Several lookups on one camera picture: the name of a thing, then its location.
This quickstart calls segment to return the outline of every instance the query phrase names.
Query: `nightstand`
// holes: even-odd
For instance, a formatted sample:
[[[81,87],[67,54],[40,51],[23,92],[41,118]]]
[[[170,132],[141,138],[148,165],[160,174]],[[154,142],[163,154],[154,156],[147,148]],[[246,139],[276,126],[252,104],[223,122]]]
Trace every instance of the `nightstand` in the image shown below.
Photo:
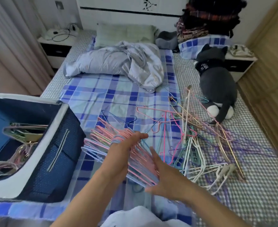
[[[48,34],[56,36],[56,34],[53,33],[54,31],[61,30],[51,29],[48,31]],[[46,40],[43,37],[38,39],[53,69],[60,68],[70,49],[76,42],[76,36],[70,35],[68,38],[67,36],[68,35],[59,35],[55,37],[54,40]]]
[[[225,56],[225,67],[232,75],[235,82],[248,71],[248,69],[258,60],[256,57],[234,57],[228,51]]]

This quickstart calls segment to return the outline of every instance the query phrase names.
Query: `pillow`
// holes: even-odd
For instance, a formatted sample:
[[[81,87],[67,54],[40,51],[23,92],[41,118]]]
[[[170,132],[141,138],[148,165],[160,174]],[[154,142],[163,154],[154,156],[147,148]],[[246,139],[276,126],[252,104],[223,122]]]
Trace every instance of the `pillow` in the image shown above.
[[[156,27],[152,25],[110,25],[100,23],[97,28],[95,49],[113,46],[120,41],[155,43]]]

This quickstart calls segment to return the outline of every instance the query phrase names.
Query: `white wall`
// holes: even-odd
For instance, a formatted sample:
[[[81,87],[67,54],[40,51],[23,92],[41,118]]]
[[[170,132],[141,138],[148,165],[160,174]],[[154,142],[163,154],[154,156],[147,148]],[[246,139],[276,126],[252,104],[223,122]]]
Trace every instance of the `white wall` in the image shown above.
[[[39,14],[47,29],[54,25],[66,27],[76,19],[77,25],[82,28],[76,0],[34,0]],[[64,10],[58,10],[55,1],[62,1]]]
[[[71,22],[72,15],[76,16],[77,24],[81,27],[76,0],[58,1],[62,1],[64,10],[57,9],[55,0],[35,0],[47,29],[53,27],[54,24],[66,26]],[[244,44],[275,2],[276,0],[247,0],[247,7],[239,14],[241,23],[235,27],[232,41]]]
[[[245,44],[249,36],[262,22],[272,5],[277,0],[246,0],[247,6],[240,14],[241,23],[234,29],[232,41],[238,44]]]

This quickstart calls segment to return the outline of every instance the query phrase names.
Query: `plush toy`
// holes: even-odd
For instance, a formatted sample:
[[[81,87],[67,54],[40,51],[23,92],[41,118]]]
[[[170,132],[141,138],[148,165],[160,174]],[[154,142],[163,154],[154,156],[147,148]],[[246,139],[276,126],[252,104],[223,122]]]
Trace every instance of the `plush toy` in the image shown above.
[[[210,117],[221,123],[234,114],[238,91],[230,72],[224,67],[228,47],[222,49],[206,44],[197,55],[195,68],[200,73],[200,87],[209,100],[203,103]]]

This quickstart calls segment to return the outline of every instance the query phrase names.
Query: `bed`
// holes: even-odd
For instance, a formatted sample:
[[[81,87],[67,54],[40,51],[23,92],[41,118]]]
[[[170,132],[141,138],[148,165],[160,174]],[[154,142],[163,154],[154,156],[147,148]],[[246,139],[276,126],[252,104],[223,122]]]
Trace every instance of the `bed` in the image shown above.
[[[78,54],[84,51],[93,34],[93,31],[83,31],[65,62],[75,59]],[[173,61],[181,99],[185,97],[183,89],[189,84],[192,85],[196,93],[200,93],[198,85],[199,74],[194,69],[193,61],[184,60],[177,53],[174,54]],[[68,81],[62,75],[61,67],[41,97],[58,99],[62,88]],[[199,104],[195,104],[194,109],[202,118],[208,118]],[[236,102],[235,111],[234,118],[227,122],[226,126],[234,132],[258,142],[264,148],[271,148],[269,141],[240,96]],[[220,194],[222,201],[224,200],[225,205],[253,225],[256,225],[258,222],[276,223],[278,221],[277,156],[275,153],[272,153],[271,157],[267,155],[245,155],[242,167],[247,183],[231,178],[228,182],[228,194],[226,195],[225,192],[225,194]],[[195,218],[195,221],[192,220],[192,224],[194,222],[197,226],[204,225],[199,218]]]

